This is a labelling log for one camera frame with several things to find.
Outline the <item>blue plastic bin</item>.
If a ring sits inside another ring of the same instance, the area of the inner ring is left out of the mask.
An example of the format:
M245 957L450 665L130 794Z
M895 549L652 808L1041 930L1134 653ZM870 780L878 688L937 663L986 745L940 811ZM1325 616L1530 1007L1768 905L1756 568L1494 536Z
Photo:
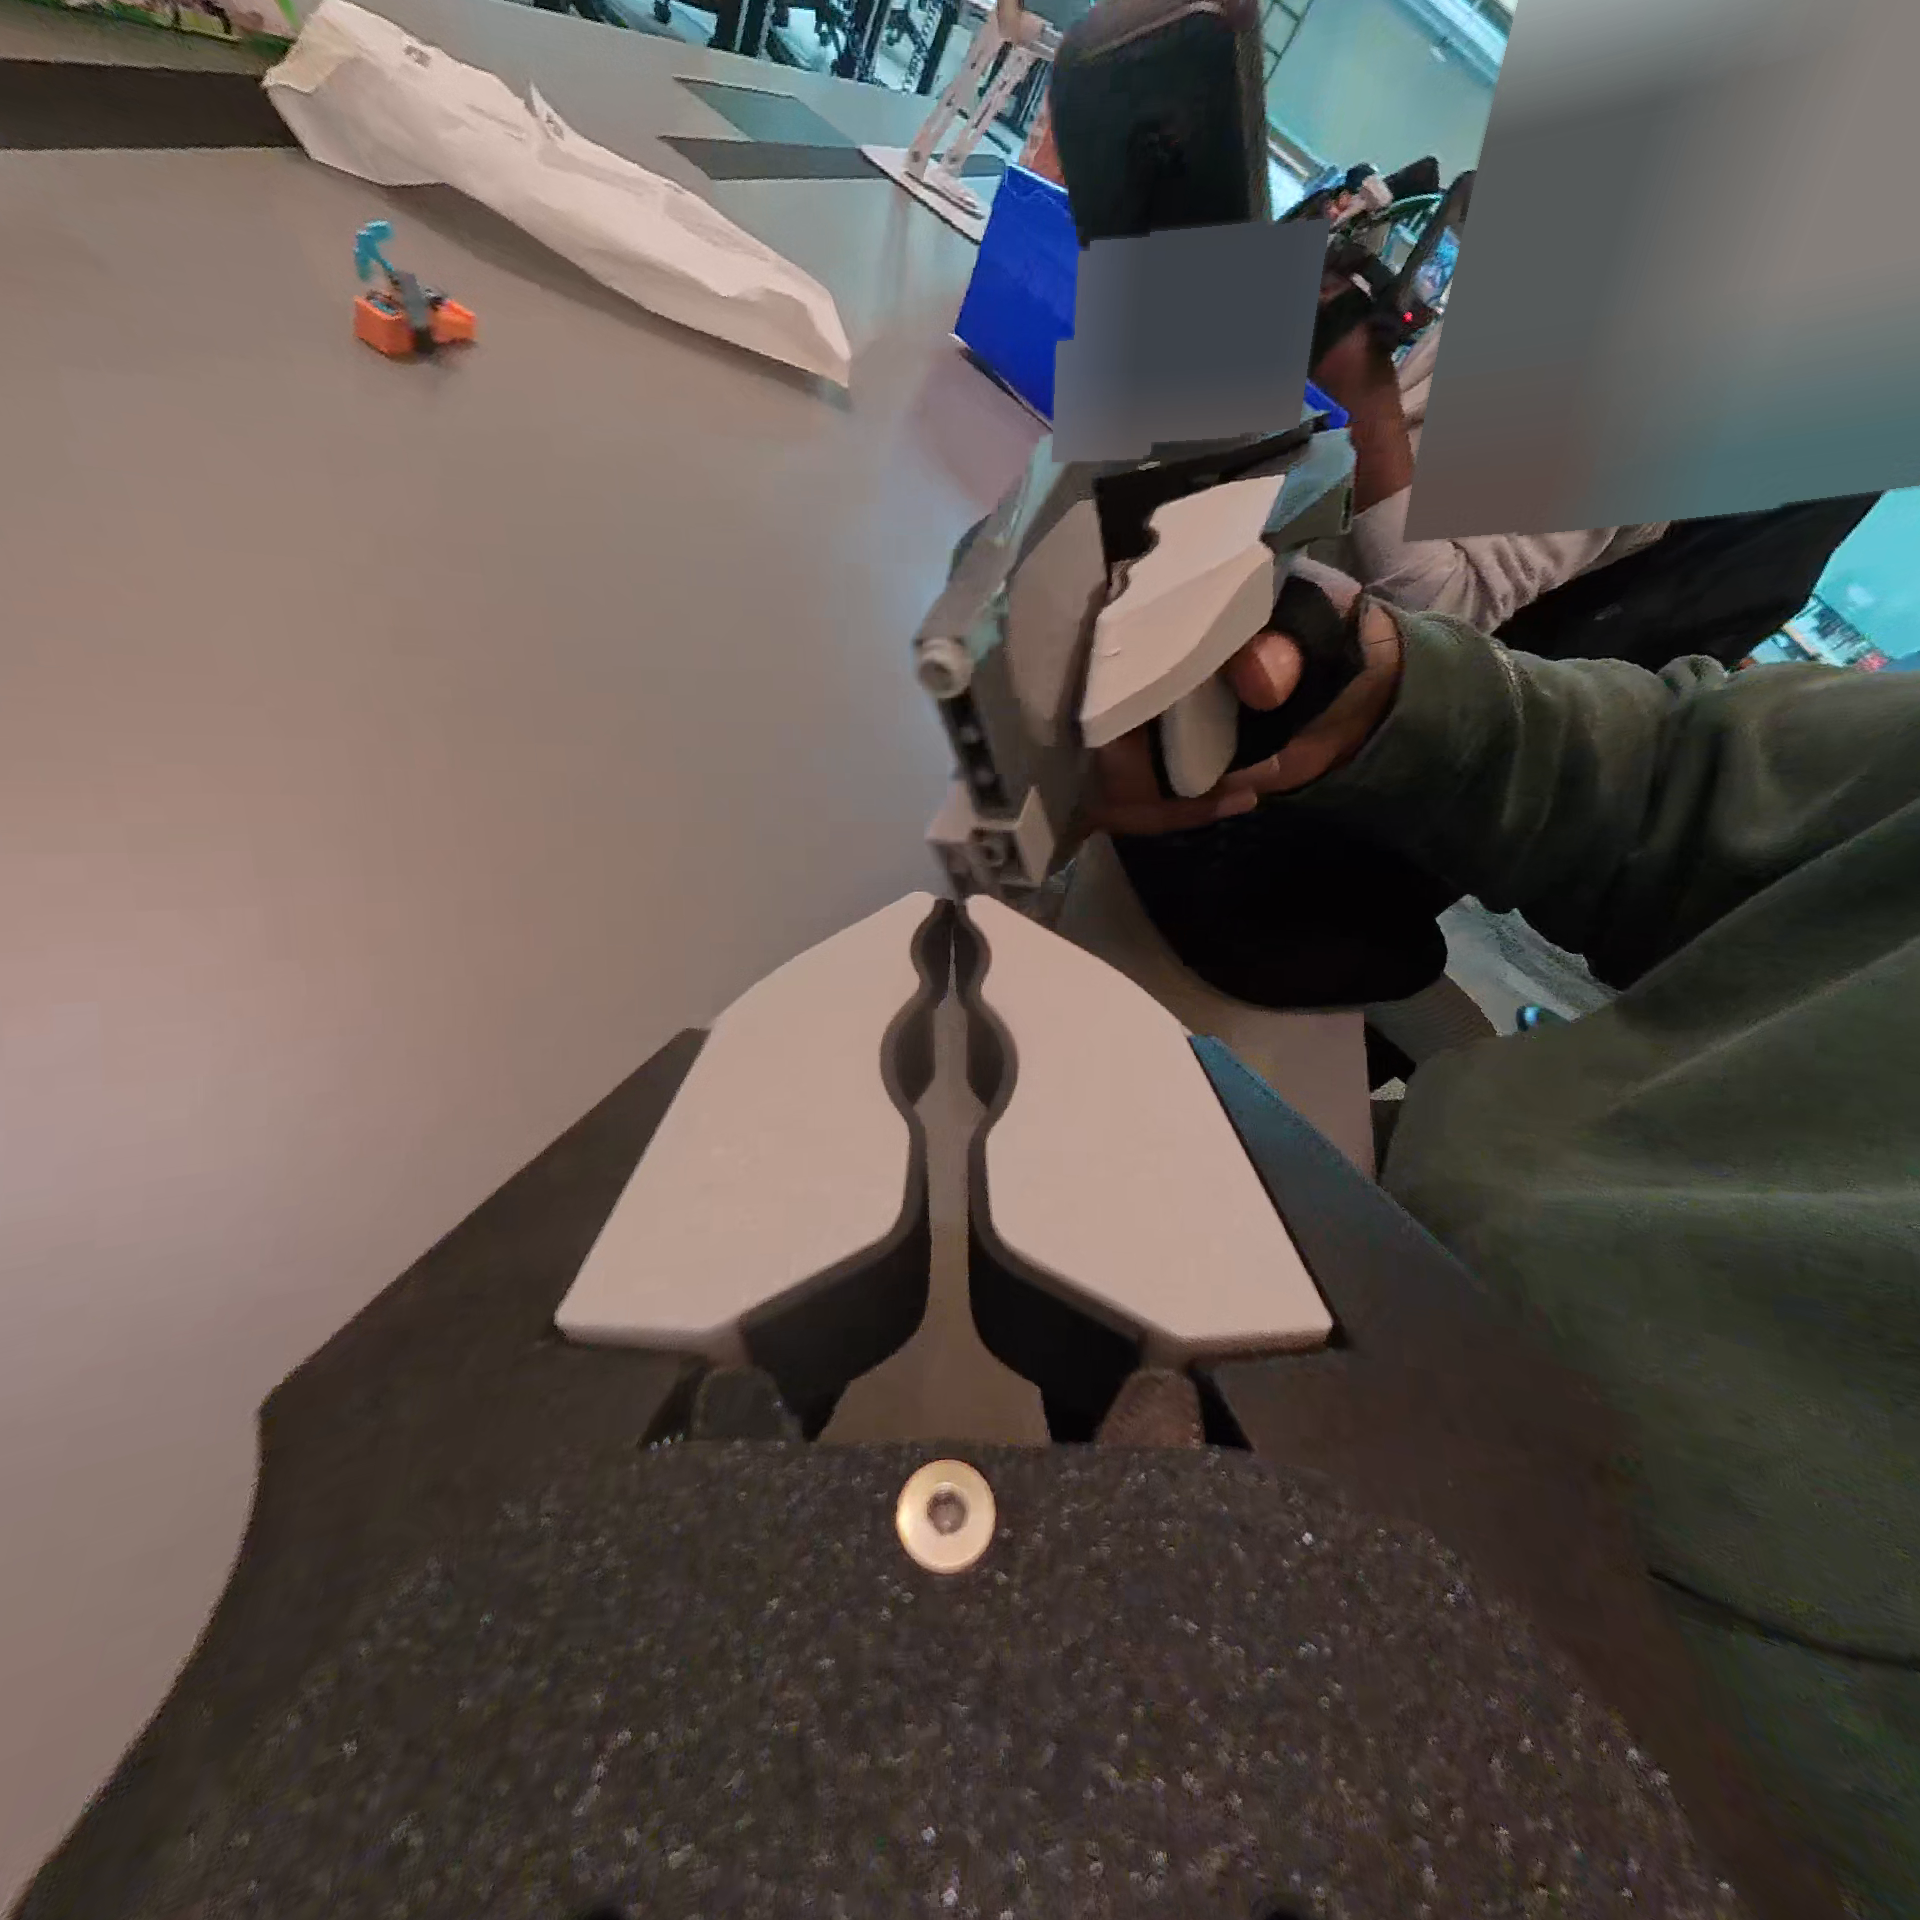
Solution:
M979 235L953 338L966 358L1039 423L1054 418L1054 369L1074 331L1081 249L1067 195L1011 165Z

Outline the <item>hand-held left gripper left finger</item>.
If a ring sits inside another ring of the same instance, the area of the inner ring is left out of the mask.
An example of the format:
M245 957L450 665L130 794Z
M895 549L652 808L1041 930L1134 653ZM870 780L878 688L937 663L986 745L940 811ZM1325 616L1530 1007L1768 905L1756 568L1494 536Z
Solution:
M951 905L909 893L713 1020L562 1296L555 1330L754 1369L804 1433L918 1333Z

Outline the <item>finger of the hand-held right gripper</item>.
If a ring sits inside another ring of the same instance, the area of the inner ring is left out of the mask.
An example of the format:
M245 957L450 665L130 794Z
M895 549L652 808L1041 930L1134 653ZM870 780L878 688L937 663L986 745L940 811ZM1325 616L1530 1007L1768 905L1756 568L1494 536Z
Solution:
M1145 553L1095 616L1077 708L1086 748L1158 722L1264 629L1277 579L1266 532L1280 477L1216 485L1158 507Z
M1010 732L1054 753L1079 726L1092 637L1110 588L1095 499L1074 488L1008 488L1002 665Z

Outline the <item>black board on white stand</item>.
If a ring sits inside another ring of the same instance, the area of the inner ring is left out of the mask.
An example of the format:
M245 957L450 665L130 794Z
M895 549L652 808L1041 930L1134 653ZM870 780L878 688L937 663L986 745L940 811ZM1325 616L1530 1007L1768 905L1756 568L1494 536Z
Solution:
M977 15L966 56L923 112L912 142L859 144L864 165L892 180L947 229L971 243L986 235L990 208L966 168L990 127L1034 72L1047 72L1061 33L1020 2L971 5Z

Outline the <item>white paper bag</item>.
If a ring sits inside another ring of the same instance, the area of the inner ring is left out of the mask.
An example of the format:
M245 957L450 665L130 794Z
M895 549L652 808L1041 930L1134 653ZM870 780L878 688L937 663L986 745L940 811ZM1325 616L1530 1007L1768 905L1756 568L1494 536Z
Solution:
M852 386L833 297L695 192L358 5L316 9L262 88L300 151L378 186L445 186L648 314Z

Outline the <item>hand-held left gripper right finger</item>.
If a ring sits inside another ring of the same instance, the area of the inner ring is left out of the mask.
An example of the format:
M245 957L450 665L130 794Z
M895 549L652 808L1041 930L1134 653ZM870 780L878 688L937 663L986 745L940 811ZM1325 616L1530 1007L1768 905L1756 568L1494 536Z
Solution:
M979 1121L967 1300L1047 1433L1139 1372L1317 1354L1335 1321L1203 1052L1145 988L990 898L951 912Z

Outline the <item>orange teal brick figure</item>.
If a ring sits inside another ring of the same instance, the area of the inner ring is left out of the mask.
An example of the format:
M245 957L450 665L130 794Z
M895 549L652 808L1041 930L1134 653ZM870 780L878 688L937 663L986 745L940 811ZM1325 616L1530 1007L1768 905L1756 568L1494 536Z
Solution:
M466 349L478 338L476 314L426 284L389 256L392 223L376 218L355 231L352 264L358 293L352 334L388 361L424 361L443 349Z

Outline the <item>grey desk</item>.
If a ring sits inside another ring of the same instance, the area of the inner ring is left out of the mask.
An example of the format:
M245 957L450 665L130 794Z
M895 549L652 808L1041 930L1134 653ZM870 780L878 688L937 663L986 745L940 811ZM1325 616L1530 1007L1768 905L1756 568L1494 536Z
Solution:
M275 1382L929 881L904 644L1037 428L892 183L657 144L674 77L769 63L392 15L825 284L852 390L297 151L4 153L5 1904L188 1658ZM355 338L376 221L473 344Z

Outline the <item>person's right hand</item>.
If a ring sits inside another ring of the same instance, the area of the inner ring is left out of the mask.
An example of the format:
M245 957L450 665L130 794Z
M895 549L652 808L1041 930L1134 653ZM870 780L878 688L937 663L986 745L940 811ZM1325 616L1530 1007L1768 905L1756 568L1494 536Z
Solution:
M1403 637L1398 611L1371 592L1348 592L1333 605L1360 646L1360 672L1280 753L1226 773L1197 797L1161 794L1145 730L1098 748L1088 776L1084 824L1124 839L1207 829L1293 794L1354 760L1391 712L1399 692Z

